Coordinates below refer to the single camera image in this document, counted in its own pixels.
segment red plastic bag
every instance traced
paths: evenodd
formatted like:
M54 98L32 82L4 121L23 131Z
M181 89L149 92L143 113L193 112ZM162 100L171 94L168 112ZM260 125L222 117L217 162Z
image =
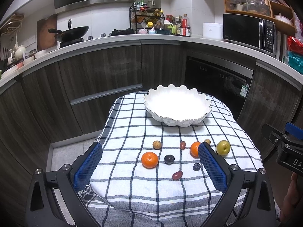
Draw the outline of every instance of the red plastic bag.
M303 55L303 43L295 37L289 36L287 39L288 51Z

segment frying pan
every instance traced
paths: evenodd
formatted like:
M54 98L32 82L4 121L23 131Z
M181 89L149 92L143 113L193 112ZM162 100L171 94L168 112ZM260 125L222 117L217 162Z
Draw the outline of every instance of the frying pan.
M54 35L55 39L61 43L65 43L83 37L89 29L89 26L82 26L73 29L71 29L71 27L72 27L72 19L69 19L68 30L61 31L57 29L48 29L48 32L55 33Z

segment human hand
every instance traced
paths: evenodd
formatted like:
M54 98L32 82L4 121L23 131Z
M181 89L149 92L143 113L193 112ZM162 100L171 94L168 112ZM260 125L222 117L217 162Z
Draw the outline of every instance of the human hand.
M280 213L280 221L286 223L292 216L296 204L300 200L300 194L297 190L297 178L296 173L292 173L291 182L287 191L287 195L284 198L283 206Z

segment orange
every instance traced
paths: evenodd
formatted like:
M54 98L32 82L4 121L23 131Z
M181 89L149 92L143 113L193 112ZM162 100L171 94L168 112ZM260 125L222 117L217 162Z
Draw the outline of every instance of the orange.
M158 156L153 152L146 152L141 157L141 163L146 168L154 168L159 162Z
M190 153L193 157L199 158L198 155L198 148L201 142L194 142L191 146L190 146Z

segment dishwasher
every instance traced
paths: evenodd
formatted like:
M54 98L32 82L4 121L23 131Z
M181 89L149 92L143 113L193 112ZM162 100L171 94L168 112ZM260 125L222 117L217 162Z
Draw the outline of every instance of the dishwasher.
M184 85L219 99L237 120L249 91L253 70L207 54L199 57L187 56Z

